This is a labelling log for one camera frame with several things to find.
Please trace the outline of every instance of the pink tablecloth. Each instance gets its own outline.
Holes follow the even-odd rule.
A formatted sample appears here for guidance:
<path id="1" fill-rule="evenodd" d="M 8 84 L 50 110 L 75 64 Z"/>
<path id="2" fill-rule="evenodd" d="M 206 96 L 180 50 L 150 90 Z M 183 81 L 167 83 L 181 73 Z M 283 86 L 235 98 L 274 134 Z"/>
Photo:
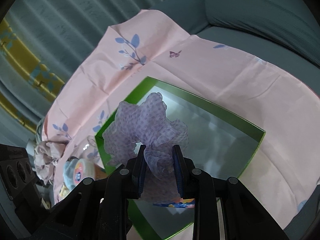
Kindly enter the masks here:
<path id="1" fill-rule="evenodd" d="M 159 11 L 141 11 L 109 27 L 48 112 L 43 140 L 70 140 L 55 171 L 56 200 L 63 165 L 75 145 L 94 135 L 146 76 L 200 95 L 266 130 L 240 180 L 282 228 L 287 226 L 320 177 L 318 96 L 254 55 L 188 35 Z M 192 238 L 187 229 L 175 237 L 182 234 Z"/>

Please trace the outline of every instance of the round label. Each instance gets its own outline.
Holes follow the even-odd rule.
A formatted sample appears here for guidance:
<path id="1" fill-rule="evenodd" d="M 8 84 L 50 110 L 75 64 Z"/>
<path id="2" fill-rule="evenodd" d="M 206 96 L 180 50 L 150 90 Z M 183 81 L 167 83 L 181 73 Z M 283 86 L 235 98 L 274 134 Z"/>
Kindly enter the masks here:
<path id="1" fill-rule="evenodd" d="M 81 162 L 77 162 L 74 171 L 74 181 L 78 184 L 83 177 L 83 164 Z"/>

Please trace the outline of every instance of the yellow patterned fabric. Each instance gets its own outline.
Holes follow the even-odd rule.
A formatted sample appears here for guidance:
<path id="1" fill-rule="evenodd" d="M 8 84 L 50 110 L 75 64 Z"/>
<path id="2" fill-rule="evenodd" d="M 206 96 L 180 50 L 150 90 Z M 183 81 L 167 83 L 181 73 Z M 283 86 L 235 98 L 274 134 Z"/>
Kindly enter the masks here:
<path id="1" fill-rule="evenodd" d="M 46 65 L 24 45 L 4 19 L 0 23 L 0 54 L 10 66 L 49 102 L 53 102 L 64 82 L 51 73 Z M 0 93 L 0 107 L 21 125 L 36 133 L 36 124 L 23 116 L 18 109 Z"/>

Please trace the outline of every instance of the pillow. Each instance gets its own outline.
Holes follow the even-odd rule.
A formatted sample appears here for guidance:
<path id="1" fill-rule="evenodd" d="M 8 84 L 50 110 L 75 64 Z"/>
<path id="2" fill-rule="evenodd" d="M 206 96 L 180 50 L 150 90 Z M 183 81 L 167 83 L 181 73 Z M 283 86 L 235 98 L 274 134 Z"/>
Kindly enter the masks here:
<path id="1" fill-rule="evenodd" d="M 207 19 L 290 49 L 320 67 L 320 26 L 303 0 L 205 0 Z"/>

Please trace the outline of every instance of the curtain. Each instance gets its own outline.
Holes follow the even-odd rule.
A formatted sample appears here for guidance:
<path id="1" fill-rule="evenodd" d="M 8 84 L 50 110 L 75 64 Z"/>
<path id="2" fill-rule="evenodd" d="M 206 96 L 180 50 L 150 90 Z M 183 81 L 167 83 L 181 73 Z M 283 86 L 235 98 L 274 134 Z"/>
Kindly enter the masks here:
<path id="1" fill-rule="evenodd" d="M 110 25 L 162 0 L 16 0 L 0 23 L 0 143 L 25 147 Z"/>

